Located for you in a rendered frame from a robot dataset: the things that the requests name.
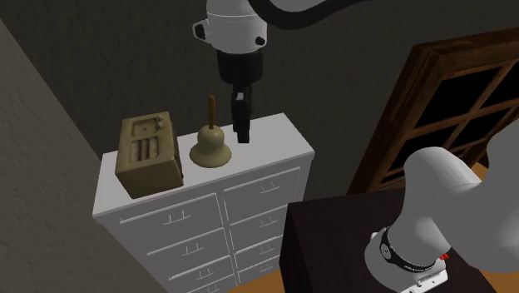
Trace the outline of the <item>tan vintage radio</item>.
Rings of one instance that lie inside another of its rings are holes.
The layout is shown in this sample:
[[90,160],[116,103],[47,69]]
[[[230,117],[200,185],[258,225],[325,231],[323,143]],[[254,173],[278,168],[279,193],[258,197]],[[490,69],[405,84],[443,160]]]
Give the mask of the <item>tan vintage radio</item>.
[[180,148],[168,112],[121,122],[115,175],[132,199],[184,185]]

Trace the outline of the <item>white chest of drawers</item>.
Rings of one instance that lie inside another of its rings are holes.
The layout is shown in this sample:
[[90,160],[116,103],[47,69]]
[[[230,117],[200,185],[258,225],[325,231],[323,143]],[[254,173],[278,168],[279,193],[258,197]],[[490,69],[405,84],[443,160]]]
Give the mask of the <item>white chest of drawers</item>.
[[230,161],[203,168],[180,137],[184,184],[132,199],[103,156],[93,218],[166,293],[227,293],[279,269],[287,206],[304,197],[314,149],[282,113],[254,119],[250,142],[224,127]]

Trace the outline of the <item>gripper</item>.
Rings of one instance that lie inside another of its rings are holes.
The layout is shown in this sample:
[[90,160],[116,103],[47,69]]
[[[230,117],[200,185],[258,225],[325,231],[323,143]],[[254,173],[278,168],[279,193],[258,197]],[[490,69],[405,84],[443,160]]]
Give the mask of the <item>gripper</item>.
[[264,56],[261,49],[244,54],[216,51],[220,79],[233,86],[231,115],[238,143],[250,142],[252,86],[263,76]]

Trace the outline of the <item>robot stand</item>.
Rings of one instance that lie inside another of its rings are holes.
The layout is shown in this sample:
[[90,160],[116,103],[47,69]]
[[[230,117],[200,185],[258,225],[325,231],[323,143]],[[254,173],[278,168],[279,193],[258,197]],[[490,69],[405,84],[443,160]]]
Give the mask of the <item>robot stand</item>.
[[369,273],[364,250],[392,224],[403,189],[289,204],[279,267],[285,293],[394,293]]

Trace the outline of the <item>dark wooden framed window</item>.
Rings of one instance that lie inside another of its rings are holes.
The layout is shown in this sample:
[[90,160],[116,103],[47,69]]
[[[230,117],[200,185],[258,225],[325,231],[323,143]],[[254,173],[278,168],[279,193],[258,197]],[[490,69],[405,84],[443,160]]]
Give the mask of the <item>dark wooden framed window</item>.
[[413,46],[348,193],[403,186],[403,163],[443,147],[473,166],[519,119],[519,27]]

